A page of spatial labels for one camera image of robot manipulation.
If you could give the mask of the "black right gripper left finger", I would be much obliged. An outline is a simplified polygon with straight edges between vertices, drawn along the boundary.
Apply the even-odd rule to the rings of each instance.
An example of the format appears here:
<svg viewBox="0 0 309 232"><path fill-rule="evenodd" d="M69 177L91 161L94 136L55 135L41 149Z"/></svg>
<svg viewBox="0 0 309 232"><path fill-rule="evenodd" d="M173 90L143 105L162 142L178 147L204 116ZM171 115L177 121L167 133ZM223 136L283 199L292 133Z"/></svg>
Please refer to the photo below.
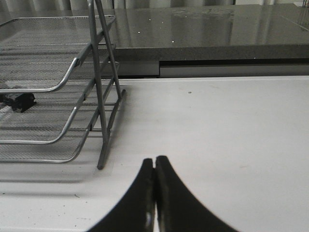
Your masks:
<svg viewBox="0 0 309 232"><path fill-rule="evenodd" d="M90 232L152 232L155 218L155 172L152 159L140 170L121 200Z"/></svg>

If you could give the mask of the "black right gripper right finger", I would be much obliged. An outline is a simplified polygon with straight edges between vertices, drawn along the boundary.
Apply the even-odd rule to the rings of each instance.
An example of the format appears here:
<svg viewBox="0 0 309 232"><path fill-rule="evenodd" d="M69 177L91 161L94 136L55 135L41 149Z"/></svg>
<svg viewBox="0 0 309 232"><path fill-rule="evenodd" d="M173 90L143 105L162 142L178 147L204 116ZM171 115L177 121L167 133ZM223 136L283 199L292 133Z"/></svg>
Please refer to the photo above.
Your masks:
<svg viewBox="0 0 309 232"><path fill-rule="evenodd" d="M161 232L235 232L186 187L166 156L155 161L155 195Z"/></svg>

